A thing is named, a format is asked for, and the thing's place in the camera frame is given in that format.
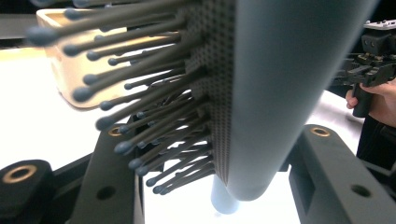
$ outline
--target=black bristle pad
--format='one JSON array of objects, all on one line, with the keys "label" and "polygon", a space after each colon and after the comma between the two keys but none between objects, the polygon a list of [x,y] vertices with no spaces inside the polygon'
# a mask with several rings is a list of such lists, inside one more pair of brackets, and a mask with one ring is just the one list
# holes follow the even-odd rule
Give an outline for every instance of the black bristle pad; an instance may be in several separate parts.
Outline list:
[{"label": "black bristle pad", "polygon": [[204,45],[192,51],[186,65],[187,71],[204,65],[209,74],[208,78],[192,84],[191,92],[194,97],[203,94],[210,97],[211,104],[205,108],[212,120],[210,142],[217,175],[225,183],[231,135],[234,8],[235,1],[213,0],[180,10],[188,18],[182,38],[200,33],[204,37]]}]

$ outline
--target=beige basket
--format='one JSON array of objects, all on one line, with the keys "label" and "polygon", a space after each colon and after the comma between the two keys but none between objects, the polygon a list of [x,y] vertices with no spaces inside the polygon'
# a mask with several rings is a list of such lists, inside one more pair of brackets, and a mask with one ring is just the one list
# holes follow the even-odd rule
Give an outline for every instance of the beige basket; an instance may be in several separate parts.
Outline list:
[{"label": "beige basket", "polygon": [[[37,11],[36,15],[40,26],[59,27],[70,22],[64,17],[64,9],[41,9]],[[81,53],[76,57],[68,57],[64,55],[62,51],[64,45],[93,41],[93,38],[96,35],[113,35],[115,33],[125,31],[125,28],[112,30],[106,33],[102,33],[100,30],[91,30],[78,35],[72,35],[65,40],[59,41],[54,46],[45,48],[47,57],[50,59],[53,74],[55,75],[58,90],[69,104],[76,108],[87,109],[99,105],[100,102],[104,100],[111,100],[125,95],[125,89],[123,88],[124,83],[119,83],[97,93],[91,98],[91,100],[84,103],[76,102],[72,97],[73,90],[76,87],[84,86],[82,78],[85,75],[99,74],[125,66],[127,63],[110,66],[107,63],[109,57],[104,57],[98,61],[91,62],[87,59],[85,53]]]}]

